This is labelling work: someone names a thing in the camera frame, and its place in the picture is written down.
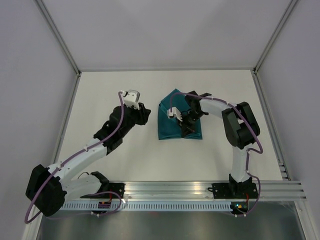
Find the teal cloth napkin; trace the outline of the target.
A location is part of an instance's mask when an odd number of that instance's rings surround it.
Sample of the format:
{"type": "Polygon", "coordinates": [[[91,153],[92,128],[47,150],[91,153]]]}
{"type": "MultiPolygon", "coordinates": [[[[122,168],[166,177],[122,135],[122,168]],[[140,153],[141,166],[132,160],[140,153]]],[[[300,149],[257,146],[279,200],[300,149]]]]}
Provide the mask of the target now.
{"type": "MultiPolygon", "coordinates": [[[[200,100],[196,91],[190,91],[185,95],[178,89],[174,89],[163,98],[158,105],[157,113],[158,139],[181,139],[182,132],[181,127],[179,126],[180,121],[176,118],[168,118],[167,110],[176,107],[182,115],[183,111],[188,111],[193,107],[200,107],[200,100]]],[[[203,138],[200,119],[196,122],[196,127],[196,132],[187,135],[185,139],[201,140],[203,138]]]]}

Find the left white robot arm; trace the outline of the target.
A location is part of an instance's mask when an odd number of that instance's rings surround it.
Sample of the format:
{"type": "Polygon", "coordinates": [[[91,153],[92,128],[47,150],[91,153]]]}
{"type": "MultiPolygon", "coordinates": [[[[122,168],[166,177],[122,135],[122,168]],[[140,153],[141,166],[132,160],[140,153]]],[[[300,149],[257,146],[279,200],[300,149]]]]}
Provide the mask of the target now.
{"type": "Polygon", "coordinates": [[[151,110],[142,102],[138,108],[125,104],[113,109],[89,143],[66,160],[44,167],[33,168],[25,195],[46,217],[54,215],[65,202],[96,195],[104,198],[109,193],[108,179],[99,172],[89,174],[84,180],[73,178],[95,161],[113,152],[123,143],[123,138],[136,125],[148,122],[151,110]]]}

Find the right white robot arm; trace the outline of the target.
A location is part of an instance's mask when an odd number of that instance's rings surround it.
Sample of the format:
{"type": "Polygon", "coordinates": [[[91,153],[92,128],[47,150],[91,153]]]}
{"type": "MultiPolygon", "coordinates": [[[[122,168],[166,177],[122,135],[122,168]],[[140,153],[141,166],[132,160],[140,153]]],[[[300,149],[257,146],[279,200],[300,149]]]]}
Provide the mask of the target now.
{"type": "Polygon", "coordinates": [[[195,91],[188,92],[184,99],[190,109],[177,116],[182,138],[195,133],[196,122],[202,116],[214,115],[222,119],[225,136],[232,146],[228,182],[214,182],[208,191],[214,199],[257,199],[259,188],[249,171],[249,157],[253,144],[259,143],[261,130],[250,105],[245,101],[232,105],[209,93],[198,95],[195,91]]]}

